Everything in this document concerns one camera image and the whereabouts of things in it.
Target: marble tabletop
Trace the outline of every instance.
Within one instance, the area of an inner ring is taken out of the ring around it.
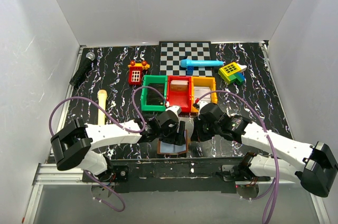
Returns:
[[[241,86],[227,85],[214,71],[216,88],[236,93],[257,111],[268,129],[291,138],[262,49],[263,45],[260,43],[211,44],[211,59],[248,66],[244,72],[246,82]],[[137,114],[132,105],[132,90],[137,86],[128,84],[127,66],[131,60],[146,60],[151,65],[146,73],[159,75],[159,46],[84,48],[82,58],[89,51],[94,52],[97,59],[92,65],[92,70],[87,74],[86,80],[73,91],[72,96],[84,96],[97,101],[97,92],[105,89],[108,93],[106,110],[110,115],[121,123],[136,118]],[[136,103],[140,105],[140,93],[136,96],[138,96]],[[228,115],[239,114],[256,121],[249,109],[231,96],[218,94],[218,104]],[[85,123],[96,124],[97,114],[97,109],[89,103],[73,100],[70,102],[65,124],[75,118],[82,118]],[[186,121],[186,129],[190,136],[193,117],[184,116],[182,119]],[[98,151],[106,153],[111,159],[174,157],[158,155],[157,140],[151,143],[113,145]],[[258,153],[259,150],[215,136],[207,142],[191,142],[186,157],[239,157],[247,152]]]

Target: chessboard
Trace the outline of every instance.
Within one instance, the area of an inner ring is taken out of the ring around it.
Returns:
[[[210,42],[160,42],[160,75],[185,76],[186,69],[180,67],[184,58],[191,60],[211,60]],[[212,76],[211,67],[194,67],[192,76]]]

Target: microphone handle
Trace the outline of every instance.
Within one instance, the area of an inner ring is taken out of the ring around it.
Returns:
[[[93,61],[89,58],[85,58],[82,63],[79,65],[79,69],[74,74],[73,78],[69,81],[69,84],[76,87],[79,85],[80,80],[86,75],[86,73],[90,70],[91,64]]]

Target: gray floor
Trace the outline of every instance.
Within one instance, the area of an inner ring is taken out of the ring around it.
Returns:
[[[264,191],[266,185],[260,186]],[[217,192],[137,192],[123,194],[127,208],[112,211],[92,199],[88,185],[45,185],[34,224],[60,223],[261,223],[267,198],[248,202]],[[119,205],[111,197],[109,200]],[[272,223],[319,223],[310,194],[281,184]]]

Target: red toy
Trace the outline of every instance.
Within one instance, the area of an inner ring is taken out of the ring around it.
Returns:
[[[150,65],[145,60],[142,61],[142,63],[136,63],[134,60],[131,60],[128,67],[129,67],[129,77],[128,77],[129,85],[141,85],[143,70],[148,70],[150,68]]]
[[[170,106],[181,106],[182,112],[191,111],[191,77],[168,76],[167,101]]]

